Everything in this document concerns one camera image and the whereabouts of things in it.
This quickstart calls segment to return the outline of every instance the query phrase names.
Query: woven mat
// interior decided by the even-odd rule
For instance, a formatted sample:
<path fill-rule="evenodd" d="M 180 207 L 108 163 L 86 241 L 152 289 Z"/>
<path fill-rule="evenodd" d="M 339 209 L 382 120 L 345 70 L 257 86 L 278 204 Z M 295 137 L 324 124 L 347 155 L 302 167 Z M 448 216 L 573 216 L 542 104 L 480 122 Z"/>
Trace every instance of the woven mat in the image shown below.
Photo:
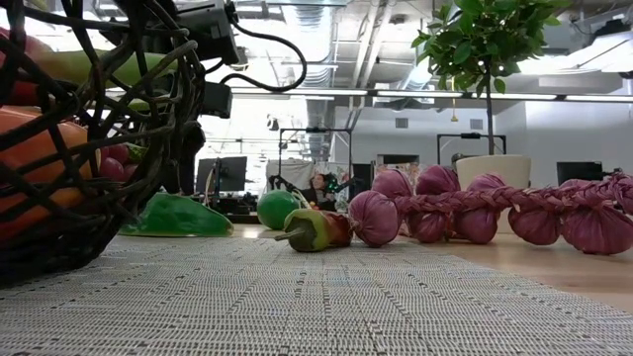
<path fill-rule="evenodd" d="M 404 242 L 117 238 L 0 291 L 0 354 L 633 355 L 633 316 Z"/>

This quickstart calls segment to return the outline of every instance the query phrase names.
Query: wooden floor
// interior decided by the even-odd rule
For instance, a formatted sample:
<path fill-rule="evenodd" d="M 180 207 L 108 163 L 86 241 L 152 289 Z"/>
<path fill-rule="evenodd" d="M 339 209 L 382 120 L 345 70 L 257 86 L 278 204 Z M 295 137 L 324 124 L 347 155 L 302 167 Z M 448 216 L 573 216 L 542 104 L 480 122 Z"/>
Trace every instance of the wooden floor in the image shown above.
<path fill-rule="evenodd" d="M 237 225 L 234 236 L 270 238 L 275 234 L 262 225 Z M 633 250 L 610 257 L 591 256 L 562 238 L 553 246 L 538 247 L 510 234 L 500 234 L 485 246 L 468 242 L 424 246 L 633 313 Z"/>

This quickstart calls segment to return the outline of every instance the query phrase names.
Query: plant stem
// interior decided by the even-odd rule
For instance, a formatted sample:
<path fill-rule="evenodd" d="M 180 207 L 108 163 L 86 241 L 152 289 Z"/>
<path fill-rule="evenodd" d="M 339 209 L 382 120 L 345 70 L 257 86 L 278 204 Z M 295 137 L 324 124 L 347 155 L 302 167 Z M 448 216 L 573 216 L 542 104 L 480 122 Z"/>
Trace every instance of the plant stem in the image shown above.
<path fill-rule="evenodd" d="M 488 113 L 488 154 L 495 154 L 495 132 L 493 129 L 493 98 L 491 98 L 491 85 L 492 85 L 492 77 L 491 77 L 491 63 L 488 60 L 484 61 L 484 67 L 486 69 L 486 74 L 484 79 L 488 82 L 486 83 L 486 109 Z"/>
<path fill-rule="evenodd" d="M 301 236 L 301 235 L 303 235 L 305 233 L 306 232 L 303 231 L 302 229 L 297 228 L 297 229 L 292 230 L 290 232 L 286 232 L 284 234 L 280 234 L 279 236 L 276 236 L 275 237 L 275 241 L 281 241 L 281 240 L 289 239 L 289 238 L 292 238 L 292 237 L 298 237 L 298 236 Z"/>

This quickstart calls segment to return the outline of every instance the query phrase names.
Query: potted plant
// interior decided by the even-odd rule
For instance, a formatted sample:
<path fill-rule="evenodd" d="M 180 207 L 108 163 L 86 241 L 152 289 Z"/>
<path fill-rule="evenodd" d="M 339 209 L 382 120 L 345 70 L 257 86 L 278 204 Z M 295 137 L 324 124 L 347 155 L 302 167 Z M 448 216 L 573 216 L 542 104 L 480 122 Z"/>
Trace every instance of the potted plant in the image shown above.
<path fill-rule="evenodd" d="M 438 88 L 453 80 L 457 90 L 476 86 L 477 96 L 486 91 L 489 154 L 495 154 L 493 85 L 505 92 L 504 77 L 519 73 L 518 62 L 543 55 L 543 28 L 557 26 L 554 16 L 569 6 L 567 0 L 455 0 L 453 15 L 445 4 L 433 12 L 429 33 L 418 31 L 412 47 L 423 45 L 420 63 L 429 58 L 428 71 L 439 76 Z"/>

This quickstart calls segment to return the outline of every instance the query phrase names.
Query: woven basket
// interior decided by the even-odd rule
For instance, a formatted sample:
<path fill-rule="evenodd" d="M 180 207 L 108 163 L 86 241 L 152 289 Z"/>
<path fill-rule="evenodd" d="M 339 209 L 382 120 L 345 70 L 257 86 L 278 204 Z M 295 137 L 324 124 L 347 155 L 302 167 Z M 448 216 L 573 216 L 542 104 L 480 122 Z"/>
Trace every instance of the woven basket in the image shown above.
<path fill-rule="evenodd" d="M 6 54 L 0 71 L 0 103 L 7 102 L 16 80 L 31 81 L 39 84 L 43 112 L 28 124 L 0 133 L 0 151 L 45 131 L 56 141 L 59 136 L 57 124 L 68 120 L 88 131 L 87 143 L 69 149 L 60 138 L 55 145 L 55 154 L 17 169 L 0 162 L 0 200 L 5 201 L 4 207 L 0 206 L 0 285 L 41 273 L 80 268 L 98 257 L 124 221 L 132 219 L 158 190 L 166 169 L 173 171 L 183 131 L 191 124 L 197 124 L 201 111 L 205 69 L 195 54 L 196 43 L 187 41 L 187 31 L 179 29 L 155 1 L 131 2 L 138 7 L 138 11 L 129 12 L 132 28 L 83 20 L 81 5 L 77 9 L 67 0 L 62 3 L 67 17 L 25 8 L 21 0 L 0 2 L 0 6 L 7 8 L 12 24 L 11 39 L 0 38 L 0 50 Z M 157 18 L 150 26 L 148 17 L 153 15 L 147 14 L 152 12 Z M 86 82 L 62 83 L 40 71 L 20 49 L 24 48 L 25 16 L 56 25 L 72 24 L 74 34 L 89 56 L 93 47 L 86 28 L 125 33 L 128 40 L 101 57 L 94 56 L 91 76 L 86 78 Z M 146 68 L 144 63 L 139 63 L 141 81 L 126 86 L 112 73 L 135 51 L 142 52 L 136 44 L 140 44 L 143 36 L 171 38 L 174 48 L 149 72 L 143 70 Z M 153 78 L 160 73 L 161 64 L 166 66 L 174 61 L 178 62 L 178 70 L 167 84 L 161 81 L 163 89 L 170 94 L 158 97 L 155 90 L 157 81 Z M 114 99 L 110 94 L 106 96 L 104 83 L 108 80 L 123 87 L 125 93 Z M 152 110 L 131 110 L 129 103 L 133 99 L 144 100 Z M 87 112 L 88 108 L 94 108 L 93 114 Z M 102 110 L 110 110 L 110 114 L 105 116 Z M 136 173 L 126 183 L 100 178 L 95 150 L 123 142 L 147 148 Z M 25 174 L 59 160 L 63 162 L 64 174 L 51 177 L 51 181 L 44 183 L 25 179 Z M 85 179 L 78 173 L 78 168 L 86 162 L 90 164 L 94 178 Z M 85 199 L 76 206 L 63 208 L 51 195 L 67 188 L 79 190 Z M 13 206 L 6 204 L 7 200 L 15 200 L 16 197 L 24 199 Z M 34 207 L 47 209 L 48 216 L 18 235 L 10 238 L 2 236 L 2 223 L 13 222 Z"/>

